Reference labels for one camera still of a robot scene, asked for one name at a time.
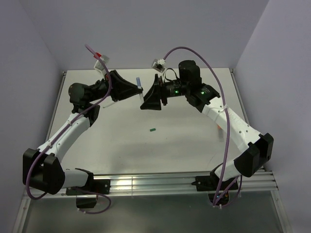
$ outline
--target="white table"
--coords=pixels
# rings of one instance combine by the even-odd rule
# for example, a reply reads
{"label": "white table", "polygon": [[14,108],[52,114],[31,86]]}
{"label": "white table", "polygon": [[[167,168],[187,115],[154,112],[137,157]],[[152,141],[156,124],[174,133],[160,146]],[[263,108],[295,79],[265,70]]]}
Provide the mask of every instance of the white table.
{"label": "white table", "polygon": [[[227,104],[243,118],[236,89],[228,68],[214,69],[225,92]],[[144,94],[154,81],[153,69],[120,69],[126,80],[140,77]],[[168,78],[174,74],[168,71]],[[203,82],[219,87],[209,69],[201,69]],[[101,76],[94,70],[70,70],[62,86],[52,123],[53,135],[67,120],[72,104],[72,83],[94,84]],[[107,98],[101,106],[111,103]],[[63,168],[83,168],[94,174],[140,174],[209,171],[223,161],[225,140],[217,125],[190,106],[185,97],[169,98],[161,111],[140,110],[139,96],[100,110],[94,125],[84,132],[62,161]],[[239,151],[230,142],[228,159]]]}

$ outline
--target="black wire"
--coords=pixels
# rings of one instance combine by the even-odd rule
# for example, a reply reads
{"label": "black wire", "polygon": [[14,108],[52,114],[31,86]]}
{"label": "black wire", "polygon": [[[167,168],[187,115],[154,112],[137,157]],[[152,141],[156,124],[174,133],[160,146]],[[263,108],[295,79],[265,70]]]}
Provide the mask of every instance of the black wire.
{"label": "black wire", "polygon": [[166,71],[165,71],[165,75],[164,75],[164,79],[165,79],[165,80],[170,81],[170,82],[172,82],[172,81],[173,81],[173,80],[171,80],[171,79],[166,78],[166,72],[167,72],[168,70],[173,71],[173,72],[174,72],[174,74],[175,74],[176,79],[177,79],[177,80],[179,80],[179,77],[177,76],[177,74],[176,74],[175,70],[173,70],[172,68],[167,68],[167,69],[166,69]]}

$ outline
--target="red cap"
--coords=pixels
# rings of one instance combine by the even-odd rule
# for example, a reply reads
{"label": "red cap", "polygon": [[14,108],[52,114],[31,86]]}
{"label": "red cap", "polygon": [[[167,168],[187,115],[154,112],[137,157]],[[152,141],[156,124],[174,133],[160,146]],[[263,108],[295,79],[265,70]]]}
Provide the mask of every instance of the red cap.
{"label": "red cap", "polygon": [[98,57],[101,57],[101,56],[102,56],[102,55],[101,55],[100,53],[98,53],[98,52],[96,52],[96,55],[97,55]]}

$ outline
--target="gray wall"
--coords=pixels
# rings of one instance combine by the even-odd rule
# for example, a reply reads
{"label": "gray wall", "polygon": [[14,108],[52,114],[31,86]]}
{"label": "gray wall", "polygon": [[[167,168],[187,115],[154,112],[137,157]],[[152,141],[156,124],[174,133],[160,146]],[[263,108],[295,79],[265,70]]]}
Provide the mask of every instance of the gray wall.
{"label": "gray wall", "polygon": [[269,1],[236,67],[251,123],[275,139],[269,166],[295,232],[311,232],[311,1]]}
{"label": "gray wall", "polygon": [[61,73],[17,0],[0,7],[0,232],[20,205],[22,155],[46,136]]}
{"label": "gray wall", "polygon": [[[63,70],[90,69],[89,43],[110,68],[149,68],[176,46],[235,67],[268,0],[20,0]],[[170,63],[177,67],[176,52]]]}

